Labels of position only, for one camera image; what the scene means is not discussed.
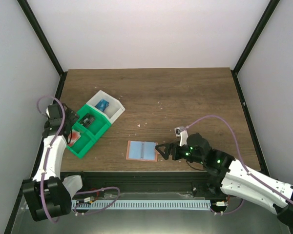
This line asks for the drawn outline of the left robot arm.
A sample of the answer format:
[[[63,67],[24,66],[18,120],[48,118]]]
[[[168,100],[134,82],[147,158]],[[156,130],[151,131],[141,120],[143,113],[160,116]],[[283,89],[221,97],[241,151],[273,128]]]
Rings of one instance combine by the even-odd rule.
[[[72,137],[72,126],[79,115],[66,104],[52,104],[46,109],[47,121],[42,133],[43,151],[36,174],[22,192],[34,221],[54,219],[71,211],[72,197],[86,196],[88,182],[79,175],[61,179],[63,153]]]

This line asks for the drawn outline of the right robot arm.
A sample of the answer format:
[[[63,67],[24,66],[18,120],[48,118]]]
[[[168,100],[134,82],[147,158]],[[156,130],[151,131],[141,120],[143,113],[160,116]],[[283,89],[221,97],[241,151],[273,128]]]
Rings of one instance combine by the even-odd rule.
[[[155,147],[165,159],[200,163],[210,174],[208,193],[239,197],[275,214],[279,221],[293,228],[293,185],[253,170],[233,156],[214,149],[199,133],[181,136],[175,143]]]

